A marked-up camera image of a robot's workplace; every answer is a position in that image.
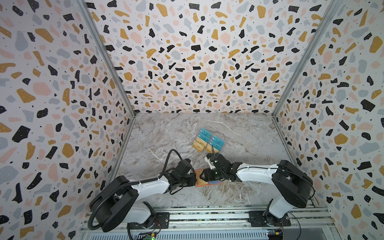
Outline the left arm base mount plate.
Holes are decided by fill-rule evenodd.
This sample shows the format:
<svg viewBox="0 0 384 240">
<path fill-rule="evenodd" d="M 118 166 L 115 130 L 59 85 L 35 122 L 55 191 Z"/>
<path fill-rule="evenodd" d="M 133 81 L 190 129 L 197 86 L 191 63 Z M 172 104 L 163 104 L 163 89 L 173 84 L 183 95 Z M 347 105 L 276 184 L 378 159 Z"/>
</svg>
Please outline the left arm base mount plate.
<svg viewBox="0 0 384 240">
<path fill-rule="evenodd" d="M 131 230 L 162 230 L 168 229 L 170 223 L 170 213 L 169 212 L 160 212 L 151 214 L 149 219 L 146 220 L 143 224 L 130 222 L 129 227 Z"/>
</svg>

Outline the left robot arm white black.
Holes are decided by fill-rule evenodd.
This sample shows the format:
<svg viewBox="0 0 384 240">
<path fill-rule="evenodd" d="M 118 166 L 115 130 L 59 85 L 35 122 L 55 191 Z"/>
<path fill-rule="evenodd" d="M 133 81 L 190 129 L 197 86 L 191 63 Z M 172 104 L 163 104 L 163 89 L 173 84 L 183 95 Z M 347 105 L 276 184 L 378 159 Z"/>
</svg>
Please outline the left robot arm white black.
<svg viewBox="0 0 384 240">
<path fill-rule="evenodd" d="M 109 232 L 122 222 L 148 229 L 157 220 L 157 212 L 143 199 L 157 194 L 173 195 L 183 188 L 195 186 L 196 181 L 190 159 L 181 160 L 175 168 L 157 178 L 129 181 L 119 176 L 91 201 L 88 229 Z"/>
</svg>

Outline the orange card holder wallet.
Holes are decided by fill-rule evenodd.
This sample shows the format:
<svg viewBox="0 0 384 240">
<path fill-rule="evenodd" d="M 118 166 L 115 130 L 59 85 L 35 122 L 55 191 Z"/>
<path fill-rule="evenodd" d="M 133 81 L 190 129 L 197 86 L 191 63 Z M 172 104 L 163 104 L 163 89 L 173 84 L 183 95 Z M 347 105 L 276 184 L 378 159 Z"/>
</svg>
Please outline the orange card holder wallet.
<svg viewBox="0 0 384 240">
<path fill-rule="evenodd" d="M 196 174 L 196 186 L 197 187 L 206 187 L 206 186 L 213 186 L 213 185 L 220 185 L 222 181 L 220 180 L 209 180 L 209 179 L 202 179 L 200 177 L 201 174 L 203 174 L 204 169 L 198 169 L 195 170 Z"/>
</svg>

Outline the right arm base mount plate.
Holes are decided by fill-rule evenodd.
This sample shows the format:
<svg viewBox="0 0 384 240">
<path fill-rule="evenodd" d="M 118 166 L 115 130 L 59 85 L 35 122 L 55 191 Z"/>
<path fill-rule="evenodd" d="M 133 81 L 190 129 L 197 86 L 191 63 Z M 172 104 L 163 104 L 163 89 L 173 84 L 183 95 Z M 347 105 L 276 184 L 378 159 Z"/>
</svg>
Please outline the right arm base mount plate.
<svg viewBox="0 0 384 240">
<path fill-rule="evenodd" d="M 290 227 L 291 222 L 288 214 L 281 219 L 264 211 L 249 211 L 248 222 L 252 227 Z"/>
</svg>

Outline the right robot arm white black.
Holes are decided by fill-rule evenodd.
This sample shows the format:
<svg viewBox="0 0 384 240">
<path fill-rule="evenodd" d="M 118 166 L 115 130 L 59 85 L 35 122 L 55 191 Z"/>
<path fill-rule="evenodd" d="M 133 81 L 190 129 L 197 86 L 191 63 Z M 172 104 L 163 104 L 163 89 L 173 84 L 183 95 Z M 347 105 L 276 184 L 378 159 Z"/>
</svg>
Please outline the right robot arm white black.
<svg viewBox="0 0 384 240">
<path fill-rule="evenodd" d="M 305 208 L 314 193 L 313 181 L 291 162 L 281 160 L 273 165 L 231 163 L 223 155 L 207 154 L 209 168 L 197 174 L 197 181 L 258 182 L 274 185 L 279 196 L 272 199 L 263 213 L 265 222 L 277 224 L 293 208 Z"/>
</svg>

